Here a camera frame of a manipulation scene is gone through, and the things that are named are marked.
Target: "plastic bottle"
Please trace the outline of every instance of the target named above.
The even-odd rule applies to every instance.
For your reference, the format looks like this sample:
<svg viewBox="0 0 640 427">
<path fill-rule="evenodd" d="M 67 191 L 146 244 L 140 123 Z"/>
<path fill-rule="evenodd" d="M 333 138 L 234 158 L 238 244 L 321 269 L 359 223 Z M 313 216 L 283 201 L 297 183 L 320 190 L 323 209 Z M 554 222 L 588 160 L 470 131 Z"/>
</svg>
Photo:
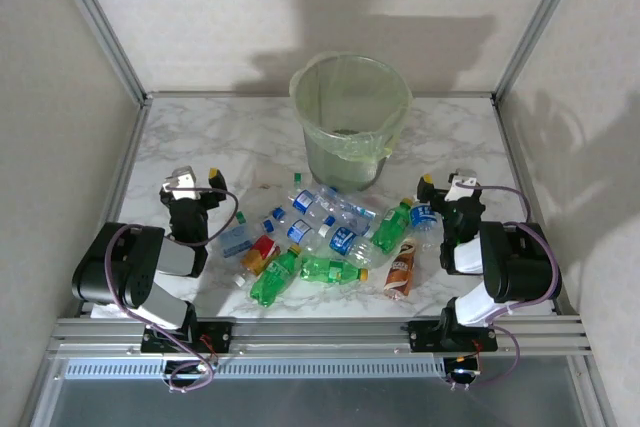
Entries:
<svg viewBox="0 0 640 427">
<path fill-rule="evenodd" d="M 293 188 L 287 192 L 287 198 L 291 201 L 294 209 L 303 215 L 306 223 L 312 227 L 319 228 L 329 215 L 329 212 L 316 202 L 316 195 L 302 187 L 302 175 L 294 174 Z"/>
<path fill-rule="evenodd" d="M 296 272 L 296 259 L 300 255 L 300 247 L 292 245 L 289 250 L 276 257 L 260 278 L 253 284 L 250 297 L 260 305 L 270 306 L 293 279 Z"/>
<path fill-rule="evenodd" d="M 384 256 L 369 240 L 347 227 L 333 225 L 324 237 L 325 247 L 343 255 L 347 262 L 357 267 L 374 268 L 384 263 Z"/>
<path fill-rule="evenodd" d="M 378 212 L 376 211 L 376 209 L 368 206 L 365 202 L 362 201 L 362 199 L 357 197 L 357 194 L 341 194 L 333 187 L 327 187 L 326 185 L 321 185 L 319 191 L 323 195 L 328 196 L 343 210 L 353 212 L 355 215 L 363 217 L 368 221 L 372 221 L 378 216 Z"/>
<path fill-rule="evenodd" d="M 431 209 L 431 205 L 416 202 L 409 211 L 412 237 L 420 244 L 421 250 L 437 247 L 443 241 L 442 221 L 440 214 Z"/>
<path fill-rule="evenodd" d="M 402 199 L 400 205 L 387 212 L 380 227 L 373 234 L 371 242 L 380 247 L 385 254 L 389 254 L 402 240 L 410 222 L 409 210 L 412 203 L 411 199 Z"/>
<path fill-rule="evenodd" d="M 223 259 L 230 259 L 241 252 L 246 252 L 258 238 L 258 232 L 247 224 L 242 212 L 238 211 L 236 219 L 238 225 L 225 230 L 217 240 L 216 250 Z"/>
<path fill-rule="evenodd" d="M 364 282 L 368 277 L 367 269 L 359 269 L 346 260 L 321 259 L 312 256 L 302 260 L 300 272 L 300 278 L 303 280 L 326 284 L 347 284 L 355 280 Z"/>
<path fill-rule="evenodd" d="M 262 224 L 265 228 L 267 224 L 272 224 L 276 230 L 284 232 L 291 242 L 298 244 L 303 251 L 315 252 L 335 221 L 333 216 L 328 216 L 316 231 L 304 220 L 298 218 L 294 212 L 278 207 Z"/>
<path fill-rule="evenodd" d="M 315 201 L 356 234 L 363 235 L 369 230 L 371 219 L 354 212 L 352 205 L 346 202 L 336 189 L 320 185 L 315 193 Z"/>
</svg>

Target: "marble tabletop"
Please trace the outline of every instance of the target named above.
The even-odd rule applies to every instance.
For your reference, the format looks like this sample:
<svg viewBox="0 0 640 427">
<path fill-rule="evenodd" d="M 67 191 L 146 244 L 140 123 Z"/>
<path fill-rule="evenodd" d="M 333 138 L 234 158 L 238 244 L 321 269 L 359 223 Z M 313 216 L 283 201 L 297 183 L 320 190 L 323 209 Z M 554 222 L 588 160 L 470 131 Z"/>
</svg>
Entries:
<svg viewBox="0 0 640 427">
<path fill-rule="evenodd" d="M 229 190 L 240 198 L 249 219 L 275 207 L 293 172 L 308 172 L 302 128 L 288 98 L 160 98 L 154 100 L 140 143 L 121 222 L 161 226 L 169 231 L 168 211 L 158 191 L 163 179 L 191 165 L 199 185 L 206 186 L 210 167 L 219 168 Z M 391 206 L 415 195 L 417 182 L 430 173 L 436 186 L 446 187 L 450 172 L 471 169 L 484 184 L 513 186 L 514 179 L 495 113 L 487 98 L 418 98 L 395 151 L 377 183 L 366 195 Z M 484 192 L 485 220 L 520 220 L 519 200 L 505 192 Z M 209 212 L 209 232 L 230 215 L 232 201 Z M 198 279 L 156 274 L 155 281 L 171 294 L 194 302 L 199 317 L 333 318 L 412 317 L 438 315 L 451 297 L 464 295 L 477 277 L 449 276 L 440 268 L 438 249 L 415 272 L 405 300 L 382 293 L 389 263 L 372 270 L 367 282 L 325 285 L 296 279 L 271 307 L 249 298 L 251 283 L 238 288 L 237 265 L 210 255 Z M 544 306 L 534 313 L 549 312 Z M 111 307 L 95 306 L 93 317 L 117 316 Z"/>
</svg>

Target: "green plastic bottle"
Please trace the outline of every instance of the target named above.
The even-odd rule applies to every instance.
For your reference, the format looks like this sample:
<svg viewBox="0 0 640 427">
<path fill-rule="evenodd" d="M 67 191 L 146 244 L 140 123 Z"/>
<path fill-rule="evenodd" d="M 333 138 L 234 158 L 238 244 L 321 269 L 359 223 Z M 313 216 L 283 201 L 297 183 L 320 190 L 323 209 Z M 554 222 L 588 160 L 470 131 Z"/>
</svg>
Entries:
<svg viewBox="0 0 640 427">
<path fill-rule="evenodd" d="M 253 284 L 252 299 L 260 305 L 269 307 L 289 285 L 296 271 L 296 259 L 300 255 L 300 247 L 297 244 L 289 247 L 289 250 L 271 261 L 260 278 Z"/>
<path fill-rule="evenodd" d="M 346 260 L 307 257 L 302 261 L 300 277 L 309 282 L 347 284 L 355 280 L 364 282 L 369 277 L 369 271 L 359 269 Z"/>
<path fill-rule="evenodd" d="M 371 242 L 380 247 L 385 254 L 389 254 L 402 240 L 404 231 L 409 225 L 409 211 L 412 203 L 411 199 L 402 199 L 398 207 L 387 212 L 380 228 L 373 234 Z"/>
</svg>

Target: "blue bottle label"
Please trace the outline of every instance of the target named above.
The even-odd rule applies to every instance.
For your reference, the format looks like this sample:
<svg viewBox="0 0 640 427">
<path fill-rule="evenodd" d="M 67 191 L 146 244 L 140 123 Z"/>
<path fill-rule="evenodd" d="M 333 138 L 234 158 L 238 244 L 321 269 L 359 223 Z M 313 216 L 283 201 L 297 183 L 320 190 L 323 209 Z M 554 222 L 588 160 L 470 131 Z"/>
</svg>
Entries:
<svg viewBox="0 0 640 427">
<path fill-rule="evenodd" d="M 411 218 L 411 225 L 413 227 L 417 227 L 420 224 L 424 225 L 424 223 L 433 226 L 438 221 L 436 214 L 431 210 L 431 206 L 426 204 L 413 207 L 409 212 L 409 217 Z"/>
<path fill-rule="evenodd" d="M 244 252 L 251 248 L 251 239 L 247 234 L 246 225 L 238 225 L 231 230 L 223 232 L 218 237 L 222 250 L 222 257 L 225 259 L 233 255 Z"/>
<path fill-rule="evenodd" d="M 331 241 L 329 242 L 329 247 L 342 255 L 347 255 L 349 249 L 351 248 L 351 244 L 353 244 L 354 239 L 356 238 L 356 234 L 351 232 L 346 227 L 340 227 L 336 230 L 336 233 L 331 237 Z"/>
<path fill-rule="evenodd" d="M 313 195 L 308 190 L 303 190 L 298 194 L 296 200 L 293 201 L 293 206 L 303 214 L 307 213 L 307 209 L 313 203 Z"/>
<path fill-rule="evenodd" d="M 309 225 L 304 220 L 296 220 L 293 225 L 289 227 L 287 237 L 289 237 L 296 244 L 299 244 L 305 234 L 310 230 L 311 227 L 309 227 Z"/>
</svg>

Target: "clear plastic bottle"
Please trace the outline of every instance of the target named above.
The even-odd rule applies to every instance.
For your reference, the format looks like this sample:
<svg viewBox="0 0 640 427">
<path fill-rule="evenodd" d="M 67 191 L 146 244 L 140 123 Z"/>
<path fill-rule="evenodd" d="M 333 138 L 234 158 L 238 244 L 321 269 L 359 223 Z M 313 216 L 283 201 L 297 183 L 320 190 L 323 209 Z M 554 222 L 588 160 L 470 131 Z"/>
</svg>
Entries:
<svg viewBox="0 0 640 427">
<path fill-rule="evenodd" d="M 329 196 L 343 210 L 352 212 L 368 221 L 372 221 L 379 216 L 377 210 L 367 205 L 366 202 L 359 198 L 358 194 L 341 194 L 333 187 L 327 187 L 326 185 L 320 186 L 320 191 Z"/>
<path fill-rule="evenodd" d="M 329 215 L 320 202 L 316 202 L 316 195 L 303 188 L 302 175 L 299 173 L 294 174 L 293 187 L 287 192 L 287 199 L 304 216 L 306 223 L 314 228 L 320 228 Z"/>
<path fill-rule="evenodd" d="M 320 185 L 318 192 L 315 193 L 315 201 L 338 219 L 338 222 L 346 225 L 356 234 L 363 235 L 369 230 L 371 219 L 354 211 L 352 205 L 346 202 L 336 189 Z"/>
<path fill-rule="evenodd" d="M 265 223 L 273 224 L 276 230 L 286 233 L 289 240 L 298 244 L 304 252 L 315 252 L 322 245 L 326 233 L 335 221 L 336 219 L 331 215 L 326 217 L 324 223 L 316 231 L 294 212 L 278 207 L 271 212 L 268 219 L 263 221 L 263 225 Z"/>
<path fill-rule="evenodd" d="M 385 261 L 386 257 L 369 240 L 347 227 L 333 225 L 324 237 L 325 244 L 321 252 L 326 252 L 326 247 L 329 247 L 356 267 L 372 269 Z"/>
<path fill-rule="evenodd" d="M 416 202 L 409 211 L 409 217 L 413 230 L 412 237 L 418 241 L 423 251 L 442 243 L 444 236 L 442 220 L 438 218 L 439 214 L 431 209 L 431 205 Z"/>
</svg>

